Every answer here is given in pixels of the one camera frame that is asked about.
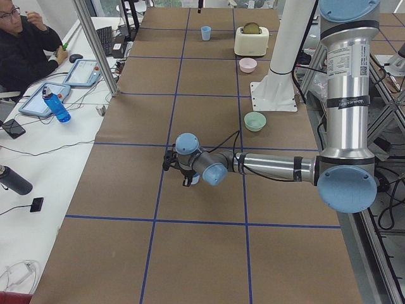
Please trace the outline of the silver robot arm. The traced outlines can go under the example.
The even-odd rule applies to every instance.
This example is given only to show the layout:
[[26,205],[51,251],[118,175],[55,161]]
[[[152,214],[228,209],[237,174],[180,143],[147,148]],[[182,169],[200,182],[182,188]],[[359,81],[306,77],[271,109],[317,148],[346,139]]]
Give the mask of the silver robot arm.
[[199,179],[218,185],[229,172],[282,182],[310,182],[324,203],[341,213],[371,206],[377,195],[374,156],[367,144],[370,41],[379,29],[378,1],[287,1],[269,72],[251,84],[259,111],[291,111],[292,71],[313,15],[327,50],[327,142],[314,158],[224,151],[210,153],[184,133],[174,147],[184,186]]

